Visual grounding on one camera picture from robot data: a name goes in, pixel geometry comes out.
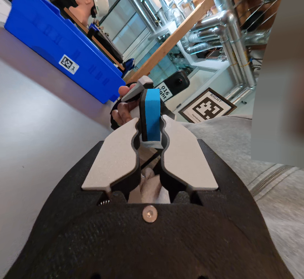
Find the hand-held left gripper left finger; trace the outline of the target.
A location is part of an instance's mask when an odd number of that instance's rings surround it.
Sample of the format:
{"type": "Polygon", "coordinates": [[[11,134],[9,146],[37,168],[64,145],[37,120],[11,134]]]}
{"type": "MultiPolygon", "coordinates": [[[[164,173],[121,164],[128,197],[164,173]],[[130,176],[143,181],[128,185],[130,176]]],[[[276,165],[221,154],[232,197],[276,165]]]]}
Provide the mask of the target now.
{"type": "Polygon", "coordinates": [[[104,140],[82,190],[130,193],[139,185],[138,126],[139,118],[134,118],[104,140]]]}

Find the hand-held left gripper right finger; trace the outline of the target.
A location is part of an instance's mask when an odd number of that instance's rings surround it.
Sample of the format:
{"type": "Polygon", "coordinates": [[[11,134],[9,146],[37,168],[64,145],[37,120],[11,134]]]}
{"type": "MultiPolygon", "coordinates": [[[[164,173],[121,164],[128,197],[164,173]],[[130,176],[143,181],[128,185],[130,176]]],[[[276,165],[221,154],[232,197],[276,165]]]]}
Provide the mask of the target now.
{"type": "Polygon", "coordinates": [[[167,115],[161,117],[162,169],[191,191],[214,191],[218,183],[196,136],[167,115]]]}

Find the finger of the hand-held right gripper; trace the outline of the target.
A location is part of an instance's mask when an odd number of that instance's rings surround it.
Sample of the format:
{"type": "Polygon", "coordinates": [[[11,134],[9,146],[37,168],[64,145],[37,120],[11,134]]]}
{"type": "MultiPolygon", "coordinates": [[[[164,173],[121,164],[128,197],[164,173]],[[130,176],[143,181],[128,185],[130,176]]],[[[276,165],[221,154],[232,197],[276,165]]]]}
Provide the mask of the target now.
{"type": "Polygon", "coordinates": [[[148,76],[142,76],[136,83],[135,87],[133,87],[126,95],[124,95],[121,99],[121,102],[132,102],[136,101],[140,98],[142,91],[145,89],[153,89],[154,83],[153,80],[148,76]]]}

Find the blue foam eraser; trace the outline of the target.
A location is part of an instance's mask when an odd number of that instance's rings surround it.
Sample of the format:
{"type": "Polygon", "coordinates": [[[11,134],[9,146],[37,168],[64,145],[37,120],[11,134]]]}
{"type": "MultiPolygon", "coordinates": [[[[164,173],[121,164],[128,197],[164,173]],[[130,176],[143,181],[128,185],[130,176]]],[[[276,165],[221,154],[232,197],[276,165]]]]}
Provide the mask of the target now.
{"type": "Polygon", "coordinates": [[[161,99],[159,89],[144,89],[139,100],[141,141],[145,147],[162,150],[160,118],[161,99]]]}

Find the blue plastic storage bin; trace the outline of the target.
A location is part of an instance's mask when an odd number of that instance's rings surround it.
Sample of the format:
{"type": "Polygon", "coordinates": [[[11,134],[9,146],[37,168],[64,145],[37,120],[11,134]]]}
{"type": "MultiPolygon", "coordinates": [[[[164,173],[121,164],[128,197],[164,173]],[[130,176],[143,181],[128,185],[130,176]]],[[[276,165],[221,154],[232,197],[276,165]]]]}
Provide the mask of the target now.
{"type": "Polygon", "coordinates": [[[48,0],[12,0],[5,29],[101,103],[119,98],[122,72],[48,0]]]}

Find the person's right forearm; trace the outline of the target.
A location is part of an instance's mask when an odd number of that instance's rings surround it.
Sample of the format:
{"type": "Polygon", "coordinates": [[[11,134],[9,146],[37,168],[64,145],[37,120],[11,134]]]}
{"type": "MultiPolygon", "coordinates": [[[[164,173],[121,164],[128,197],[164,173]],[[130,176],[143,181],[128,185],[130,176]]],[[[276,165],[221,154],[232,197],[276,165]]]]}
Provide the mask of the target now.
{"type": "Polygon", "coordinates": [[[181,124],[203,140],[227,164],[249,159],[252,116],[228,115],[181,124]]]}

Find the person's right hand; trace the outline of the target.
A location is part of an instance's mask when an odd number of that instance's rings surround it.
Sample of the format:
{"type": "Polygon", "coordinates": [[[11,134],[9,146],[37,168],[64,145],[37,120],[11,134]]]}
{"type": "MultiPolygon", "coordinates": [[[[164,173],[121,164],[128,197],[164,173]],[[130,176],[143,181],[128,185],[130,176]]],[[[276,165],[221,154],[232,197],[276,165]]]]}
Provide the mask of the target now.
{"type": "MultiPolygon", "coordinates": [[[[119,88],[120,98],[124,97],[135,86],[136,83],[121,86],[119,88]]],[[[130,112],[139,106],[139,102],[140,99],[131,102],[119,102],[116,105],[117,108],[111,111],[111,127],[113,130],[116,129],[116,126],[120,127],[133,119],[130,112]]]]}

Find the framed black-white marker poster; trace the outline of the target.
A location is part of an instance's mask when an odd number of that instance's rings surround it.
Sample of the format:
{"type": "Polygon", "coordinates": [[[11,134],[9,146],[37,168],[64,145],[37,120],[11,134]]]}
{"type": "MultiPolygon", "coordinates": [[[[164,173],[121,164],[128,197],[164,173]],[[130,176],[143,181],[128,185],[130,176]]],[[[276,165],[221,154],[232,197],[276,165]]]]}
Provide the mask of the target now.
{"type": "Polygon", "coordinates": [[[207,88],[199,96],[179,110],[179,114],[190,123],[201,123],[209,119],[230,114],[236,105],[219,95],[211,88],[207,88]]]}

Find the wooden support beam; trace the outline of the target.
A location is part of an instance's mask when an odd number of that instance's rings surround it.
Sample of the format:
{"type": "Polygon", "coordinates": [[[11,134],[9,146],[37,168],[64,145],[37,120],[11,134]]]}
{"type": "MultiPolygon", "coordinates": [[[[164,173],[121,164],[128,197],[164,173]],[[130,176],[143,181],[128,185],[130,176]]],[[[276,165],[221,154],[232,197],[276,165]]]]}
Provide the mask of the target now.
{"type": "Polygon", "coordinates": [[[126,83],[137,82],[142,76],[148,76],[151,70],[186,35],[195,23],[203,18],[213,5],[214,0],[203,0],[143,65],[131,77],[127,76],[126,83]]]}

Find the black bag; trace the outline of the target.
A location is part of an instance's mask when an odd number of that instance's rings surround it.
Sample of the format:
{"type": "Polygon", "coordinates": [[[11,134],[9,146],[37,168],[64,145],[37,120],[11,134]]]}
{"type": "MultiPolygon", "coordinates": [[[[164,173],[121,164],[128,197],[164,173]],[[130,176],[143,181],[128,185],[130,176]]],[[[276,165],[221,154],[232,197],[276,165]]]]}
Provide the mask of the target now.
{"type": "Polygon", "coordinates": [[[104,32],[97,30],[94,37],[120,64],[123,64],[123,55],[104,32]]]}

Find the silver ventilation ducts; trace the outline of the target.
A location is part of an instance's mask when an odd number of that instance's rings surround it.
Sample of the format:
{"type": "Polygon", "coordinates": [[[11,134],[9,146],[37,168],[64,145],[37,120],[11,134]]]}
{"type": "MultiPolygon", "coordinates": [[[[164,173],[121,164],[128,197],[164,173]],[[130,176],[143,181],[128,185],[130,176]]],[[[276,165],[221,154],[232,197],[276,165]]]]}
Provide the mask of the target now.
{"type": "MultiPolygon", "coordinates": [[[[249,46],[266,45],[281,0],[214,0],[214,5],[180,39],[184,52],[194,55],[222,47],[236,80],[236,86],[226,95],[234,102],[255,89],[256,79],[249,60],[245,35],[249,46]]],[[[177,27],[183,22],[175,13],[177,27]]]]}

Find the mannequin bust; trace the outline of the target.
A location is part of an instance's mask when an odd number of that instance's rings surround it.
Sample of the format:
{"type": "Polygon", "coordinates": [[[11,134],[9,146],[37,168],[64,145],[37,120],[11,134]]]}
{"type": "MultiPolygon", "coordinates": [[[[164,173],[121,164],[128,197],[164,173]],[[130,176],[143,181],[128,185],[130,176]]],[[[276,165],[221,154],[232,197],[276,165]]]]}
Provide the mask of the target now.
{"type": "Polygon", "coordinates": [[[63,15],[65,15],[64,8],[67,8],[85,27],[88,26],[88,20],[92,13],[96,16],[93,0],[53,0],[51,3],[59,8],[63,15]]]}

